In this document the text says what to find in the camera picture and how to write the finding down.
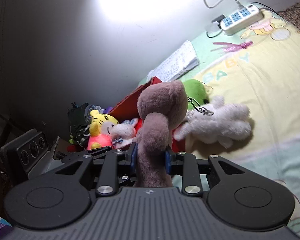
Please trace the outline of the white plush bunny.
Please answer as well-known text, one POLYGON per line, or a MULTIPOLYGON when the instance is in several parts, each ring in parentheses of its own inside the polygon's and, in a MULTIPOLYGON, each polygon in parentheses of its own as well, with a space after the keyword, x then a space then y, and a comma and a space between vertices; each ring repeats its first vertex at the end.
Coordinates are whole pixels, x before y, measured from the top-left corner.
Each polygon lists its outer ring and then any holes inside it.
POLYGON ((223 96, 214 96, 209 103, 188 110, 173 137, 181 141, 191 135, 205 144, 218 142, 224 148, 230 148, 234 141, 245 140, 251 135, 249 119, 248 106, 226 104, 223 96))

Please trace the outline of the brown plush bear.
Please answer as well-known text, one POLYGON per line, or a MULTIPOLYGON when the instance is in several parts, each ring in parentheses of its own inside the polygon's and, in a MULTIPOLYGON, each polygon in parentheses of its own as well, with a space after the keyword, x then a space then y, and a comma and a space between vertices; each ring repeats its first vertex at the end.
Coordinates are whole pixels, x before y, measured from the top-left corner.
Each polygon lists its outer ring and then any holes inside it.
POLYGON ((185 88, 179 80, 151 85, 140 94, 137 107, 142 127, 134 138, 138 144, 135 187, 172 186, 166 172, 166 150, 187 106, 185 88))

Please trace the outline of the green plush toy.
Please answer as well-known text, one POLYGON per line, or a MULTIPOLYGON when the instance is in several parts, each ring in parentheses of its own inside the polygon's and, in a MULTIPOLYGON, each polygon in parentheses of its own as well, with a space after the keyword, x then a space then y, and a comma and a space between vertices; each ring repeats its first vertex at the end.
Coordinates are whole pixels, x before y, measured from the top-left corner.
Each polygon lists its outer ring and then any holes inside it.
POLYGON ((202 82, 195 79, 189 79, 184 81, 183 84, 189 98, 196 100, 199 105, 209 103, 209 96, 202 82))

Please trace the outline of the black clutter pile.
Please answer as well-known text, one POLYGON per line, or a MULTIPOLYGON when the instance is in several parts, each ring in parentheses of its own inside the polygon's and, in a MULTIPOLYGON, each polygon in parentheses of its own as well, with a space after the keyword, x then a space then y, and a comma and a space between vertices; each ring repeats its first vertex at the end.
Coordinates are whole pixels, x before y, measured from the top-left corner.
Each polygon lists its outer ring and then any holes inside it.
POLYGON ((87 148, 90 138, 90 112, 95 109, 95 105, 84 103, 79 106, 75 101, 71 105, 72 107, 68 108, 70 143, 77 151, 82 151, 87 148))

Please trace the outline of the pink plush bunny checkered ears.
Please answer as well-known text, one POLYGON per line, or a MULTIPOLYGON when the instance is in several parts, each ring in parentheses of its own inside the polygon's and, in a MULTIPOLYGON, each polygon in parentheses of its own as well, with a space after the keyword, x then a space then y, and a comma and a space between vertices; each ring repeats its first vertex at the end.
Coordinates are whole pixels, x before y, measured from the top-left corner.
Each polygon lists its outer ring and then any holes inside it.
POLYGON ((119 149, 124 148, 131 144, 136 136, 136 125, 138 123, 138 118, 132 120, 126 120, 121 124, 115 125, 110 130, 110 137, 112 141, 113 148, 119 149))

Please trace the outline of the yellow tiger plush toy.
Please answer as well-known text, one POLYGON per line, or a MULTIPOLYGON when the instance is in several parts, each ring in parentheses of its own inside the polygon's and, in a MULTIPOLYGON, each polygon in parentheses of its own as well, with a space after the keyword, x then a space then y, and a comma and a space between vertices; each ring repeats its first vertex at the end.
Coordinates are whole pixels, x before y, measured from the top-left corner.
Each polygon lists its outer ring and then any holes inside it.
POLYGON ((89 126, 90 138, 87 150, 93 150, 102 147, 113 147, 110 137, 111 129, 119 122, 111 115, 99 113, 94 109, 90 112, 91 124, 89 126))

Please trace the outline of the red cardboard box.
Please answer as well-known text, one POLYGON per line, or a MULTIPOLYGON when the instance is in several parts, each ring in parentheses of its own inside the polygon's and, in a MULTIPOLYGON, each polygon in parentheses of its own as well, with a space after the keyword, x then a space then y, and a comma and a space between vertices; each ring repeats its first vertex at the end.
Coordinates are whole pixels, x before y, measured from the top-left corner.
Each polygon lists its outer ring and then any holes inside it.
POLYGON ((181 81, 153 78, 121 100, 110 114, 120 121, 138 118, 142 124, 132 142, 139 152, 158 155, 172 143, 172 132, 183 121, 187 95, 181 81))

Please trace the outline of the grey device with dials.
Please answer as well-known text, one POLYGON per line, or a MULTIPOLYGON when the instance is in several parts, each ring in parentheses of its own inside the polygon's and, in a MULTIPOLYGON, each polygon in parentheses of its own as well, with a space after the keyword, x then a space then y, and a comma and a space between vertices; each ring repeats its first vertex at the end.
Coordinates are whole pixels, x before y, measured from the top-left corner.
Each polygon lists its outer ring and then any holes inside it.
POLYGON ((58 143, 59 138, 50 146, 44 132, 31 129, 2 146, 0 155, 9 178, 18 184, 60 166, 55 159, 58 143))

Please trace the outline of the stack of printed papers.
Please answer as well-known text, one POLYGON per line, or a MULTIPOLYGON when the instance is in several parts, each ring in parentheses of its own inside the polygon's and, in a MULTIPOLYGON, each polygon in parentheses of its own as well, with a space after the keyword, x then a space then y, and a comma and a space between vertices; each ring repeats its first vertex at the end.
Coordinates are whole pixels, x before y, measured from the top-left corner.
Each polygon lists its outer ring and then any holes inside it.
POLYGON ((151 70, 146 77, 149 81, 157 77, 162 82, 178 79, 200 64, 196 51, 190 41, 185 41, 179 49, 172 53, 157 68, 151 70))

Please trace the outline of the yellow cartoon baby blanket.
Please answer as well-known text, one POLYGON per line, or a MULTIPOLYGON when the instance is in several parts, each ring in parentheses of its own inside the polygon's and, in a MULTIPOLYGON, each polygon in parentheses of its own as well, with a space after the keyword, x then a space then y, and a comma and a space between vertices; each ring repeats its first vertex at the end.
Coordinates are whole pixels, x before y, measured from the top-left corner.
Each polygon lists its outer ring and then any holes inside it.
POLYGON ((198 80, 209 97, 249 107, 252 134, 231 148, 187 137, 180 147, 197 158, 211 154, 277 181, 294 194, 289 227, 300 236, 300 30, 270 10, 233 36, 192 41, 200 64, 181 79, 198 80))

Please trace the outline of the black charger plug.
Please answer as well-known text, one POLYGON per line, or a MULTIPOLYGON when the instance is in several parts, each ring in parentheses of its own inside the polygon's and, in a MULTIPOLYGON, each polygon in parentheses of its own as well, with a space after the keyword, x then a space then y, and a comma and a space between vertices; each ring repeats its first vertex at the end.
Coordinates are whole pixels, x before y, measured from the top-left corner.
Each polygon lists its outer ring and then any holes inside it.
POLYGON ((225 18, 225 16, 222 14, 218 16, 217 18, 213 19, 211 21, 212 24, 216 25, 219 29, 221 29, 221 21, 225 18))

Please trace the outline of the white power strip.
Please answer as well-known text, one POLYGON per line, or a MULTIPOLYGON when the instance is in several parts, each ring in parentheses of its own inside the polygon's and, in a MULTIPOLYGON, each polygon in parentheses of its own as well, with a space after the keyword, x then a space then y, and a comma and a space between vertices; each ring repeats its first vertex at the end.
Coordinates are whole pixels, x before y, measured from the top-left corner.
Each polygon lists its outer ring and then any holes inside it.
POLYGON ((231 36, 238 31, 260 21, 263 18, 261 10, 253 5, 249 4, 242 9, 237 9, 230 15, 221 20, 221 29, 226 35, 231 36))

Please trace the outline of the metal keychain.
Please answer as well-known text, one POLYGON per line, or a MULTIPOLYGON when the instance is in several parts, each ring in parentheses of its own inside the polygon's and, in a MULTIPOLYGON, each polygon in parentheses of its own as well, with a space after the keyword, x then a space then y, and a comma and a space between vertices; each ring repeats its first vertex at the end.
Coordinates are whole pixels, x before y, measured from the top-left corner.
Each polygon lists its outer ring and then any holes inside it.
POLYGON ((201 106, 194 98, 191 97, 187 97, 188 102, 192 105, 192 107, 199 113, 201 113, 202 115, 208 115, 208 116, 212 116, 214 115, 214 113, 210 110, 208 110, 207 108, 201 106))

